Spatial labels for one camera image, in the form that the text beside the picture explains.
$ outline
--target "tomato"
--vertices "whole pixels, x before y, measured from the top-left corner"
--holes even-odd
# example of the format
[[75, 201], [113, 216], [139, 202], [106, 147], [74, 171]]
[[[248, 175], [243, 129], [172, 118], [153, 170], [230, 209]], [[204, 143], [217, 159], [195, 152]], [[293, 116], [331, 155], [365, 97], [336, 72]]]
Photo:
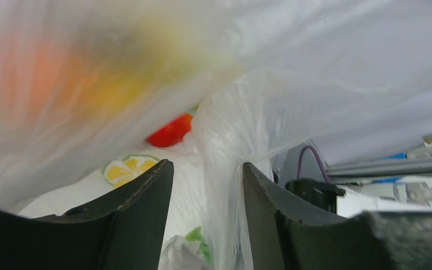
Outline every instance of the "tomato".
[[191, 131], [192, 119], [191, 114], [183, 114], [149, 136], [146, 141], [155, 147], [170, 147], [182, 142], [183, 137]]

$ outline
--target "red tomato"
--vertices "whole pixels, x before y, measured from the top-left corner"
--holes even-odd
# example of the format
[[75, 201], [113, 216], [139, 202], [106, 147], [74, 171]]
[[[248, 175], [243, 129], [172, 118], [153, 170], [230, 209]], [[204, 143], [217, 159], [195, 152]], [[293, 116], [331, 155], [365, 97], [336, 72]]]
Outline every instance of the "red tomato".
[[183, 114], [176, 120], [149, 136], [146, 141], [155, 147], [170, 147], [183, 141], [183, 137], [191, 131], [191, 114]]

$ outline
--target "toy food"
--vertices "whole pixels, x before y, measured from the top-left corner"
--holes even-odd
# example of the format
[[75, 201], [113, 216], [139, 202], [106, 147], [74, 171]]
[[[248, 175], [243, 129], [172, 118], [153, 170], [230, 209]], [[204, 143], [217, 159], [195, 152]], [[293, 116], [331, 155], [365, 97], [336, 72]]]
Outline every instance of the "toy food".
[[155, 147], [170, 147], [182, 142], [186, 133], [191, 131], [192, 119], [191, 114], [183, 114], [149, 136], [146, 141]]

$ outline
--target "blue object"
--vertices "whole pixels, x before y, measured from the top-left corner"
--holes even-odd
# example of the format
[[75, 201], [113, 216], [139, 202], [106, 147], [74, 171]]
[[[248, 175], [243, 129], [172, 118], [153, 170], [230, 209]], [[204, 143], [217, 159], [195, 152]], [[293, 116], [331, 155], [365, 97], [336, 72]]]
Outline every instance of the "blue object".
[[[407, 155], [405, 153], [400, 153], [400, 154], [386, 157], [382, 160], [385, 160], [385, 159], [406, 159], [406, 158], [407, 158]], [[401, 177], [380, 179], [380, 180], [373, 181], [373, 183], [395, 183], [396, 181], [398, 181], [400, 179], [401, 179]]]

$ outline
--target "red fruit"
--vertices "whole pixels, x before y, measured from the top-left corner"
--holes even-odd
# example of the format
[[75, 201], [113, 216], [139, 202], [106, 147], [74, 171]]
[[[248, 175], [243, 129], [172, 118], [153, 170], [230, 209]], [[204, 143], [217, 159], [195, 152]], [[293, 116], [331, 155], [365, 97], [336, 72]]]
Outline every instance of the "red fruit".
[[146, 141], [155, 147], [170, 147], [182, 142], [186, 133], [191, 131], [192, 119], [191, 114], [183, 114], [149, 136]]

